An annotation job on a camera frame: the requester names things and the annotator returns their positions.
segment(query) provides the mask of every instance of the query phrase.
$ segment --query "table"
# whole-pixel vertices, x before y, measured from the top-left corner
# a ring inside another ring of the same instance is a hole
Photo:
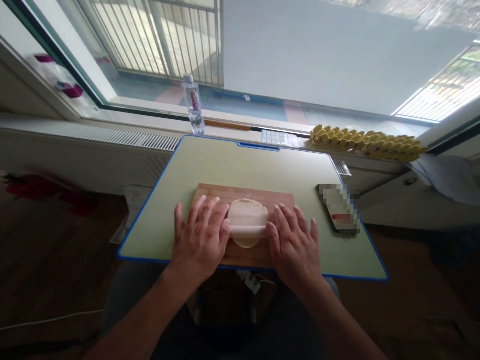
[[[174,209],[186,218],[198,184],[294,194],[307,219],[319,227],[324,276],[388,281],[389,274],[369,233],[335,232],[315,187],[341,185],[332,158],[323,153],[265,144],[186,135],[118,251],[123,260],[168,262],[174,243]]]

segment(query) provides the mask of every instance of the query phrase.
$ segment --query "window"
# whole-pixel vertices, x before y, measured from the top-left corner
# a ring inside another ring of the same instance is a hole
[[[112,107],[184,118],[193,74],[208,118],[420,136],[480,95],[474,1],[23,1]]]

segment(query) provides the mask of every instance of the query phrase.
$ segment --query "leg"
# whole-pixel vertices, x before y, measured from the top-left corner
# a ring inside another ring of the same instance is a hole
[[[337,284],[326,279],[340,298]],[[319,328],[296,295],[280,283],[259,331],[241,352],[250,359],[326,359]]]
[[[120,266],[110,284],[105,302],[101,327],[103,336],[140,301],[166,267],[166,264],[140,261],[126,261]],[[152,358],[192,358],[194,355],[209,353],[210,349],[202,341],[189,310],[183,306],[163,333]]]

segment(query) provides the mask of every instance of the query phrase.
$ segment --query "dough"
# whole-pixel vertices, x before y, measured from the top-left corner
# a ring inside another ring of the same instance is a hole
[[[231,203],[228,211],[230,226],[262,226],[269,221],[269,211],[261,203],[241,199]],[[260,238],[238,238],[233,239],[238,246],[244,249],[253,248],[259,243]]]

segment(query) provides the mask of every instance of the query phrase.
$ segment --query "metal window bars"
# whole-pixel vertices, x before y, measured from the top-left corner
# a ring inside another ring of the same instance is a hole
[[[223,86],[220,1],[76,0],[119,70]]]
[[[392,115],[441,122],[480,96],[480,43],[474,43]]]

